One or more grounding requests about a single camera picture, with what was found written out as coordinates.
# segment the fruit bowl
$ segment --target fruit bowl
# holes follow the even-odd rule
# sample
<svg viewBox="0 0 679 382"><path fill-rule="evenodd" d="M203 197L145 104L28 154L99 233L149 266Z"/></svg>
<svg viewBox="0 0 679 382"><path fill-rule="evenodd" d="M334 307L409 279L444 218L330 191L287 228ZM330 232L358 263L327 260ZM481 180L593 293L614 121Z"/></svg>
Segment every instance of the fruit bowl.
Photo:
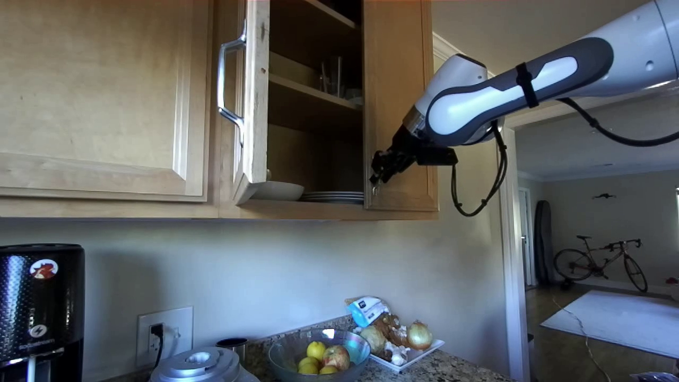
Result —
<svg viewBox="0 0 679 382"><path fill-rule="evenodd" d="M297 366L305 356L310 342L343 347L350 358L347 369L337 373L299 373ZM351 331L319 330L274 342L267 351L267 358L276 378L281 382L355 382L360 369L369 361L369 343Z"/></svg>

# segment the open cabinet door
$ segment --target open cabinet door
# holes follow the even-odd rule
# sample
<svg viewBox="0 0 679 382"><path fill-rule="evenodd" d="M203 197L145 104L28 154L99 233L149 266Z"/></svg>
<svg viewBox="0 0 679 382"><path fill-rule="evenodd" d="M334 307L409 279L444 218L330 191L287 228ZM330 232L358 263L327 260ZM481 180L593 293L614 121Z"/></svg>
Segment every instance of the open cabinet door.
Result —
<svg viewBox="0 0 679 382"><path fill-rule="evenodd" d="M233 200L244 203L267 180L267 100L269 100L269 0L246 0L244 31L219 52L217 109L233 132ZM227 56L244 52L235 71L242 114L225 106Z"/></svg>

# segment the wall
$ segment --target wall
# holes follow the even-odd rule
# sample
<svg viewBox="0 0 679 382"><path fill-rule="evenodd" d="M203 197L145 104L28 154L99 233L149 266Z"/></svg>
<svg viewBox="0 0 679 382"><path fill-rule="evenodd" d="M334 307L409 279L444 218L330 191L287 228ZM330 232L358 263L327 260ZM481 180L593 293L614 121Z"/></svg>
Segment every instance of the wall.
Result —
<svg viewBox="0 0 679 382"><path fill-rule="evenodd" d="M493 174L493 151L459 153L469 205ZM474 218L452 213L440 170L440 220L0 220L0 243L78 243L86 255L85 373L133 369L136 317L193 307L193 347L267 336L343 314L380 296L429 322L445 351L507 373L499 202Z"/></svg>
<svg viewBox="0 0 679 382"><path fill-rule="evenodd" d="M679 274L677 186L679 173L546 183L553 249L577 247L574 236L591 236L591 245L641 237L642 247L629 252L648 288L666 293L664 280ZM610 283L628 287L621 274L610 274Z"/></svg>

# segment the electrical outlet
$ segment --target electrical outlet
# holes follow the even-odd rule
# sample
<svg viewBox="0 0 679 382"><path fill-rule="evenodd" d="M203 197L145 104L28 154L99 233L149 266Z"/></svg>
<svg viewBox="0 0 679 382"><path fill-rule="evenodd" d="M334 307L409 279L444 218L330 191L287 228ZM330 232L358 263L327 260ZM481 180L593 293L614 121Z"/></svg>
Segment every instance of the electrical outlet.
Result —
<svg viewBox="0 0 679 382"><path fill-rule="evenodd" d="M150 333L153 324L163 324L163 355L160 358L191 351L193 310L177 307L137 317L136 324L136 368L153 368L160 351L158 338Z"/></svg>

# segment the coffee maker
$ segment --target coffee maker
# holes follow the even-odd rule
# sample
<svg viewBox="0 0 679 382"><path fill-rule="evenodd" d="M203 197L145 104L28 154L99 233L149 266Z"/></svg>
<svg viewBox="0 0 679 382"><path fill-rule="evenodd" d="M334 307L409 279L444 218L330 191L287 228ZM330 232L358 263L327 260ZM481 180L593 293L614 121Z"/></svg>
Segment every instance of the coffee maker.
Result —
<svg viewBox="0 0 679 382"><path fill-rule="evenodd" d="M0 247L0 382L80 382L85 252Z"/></svg>

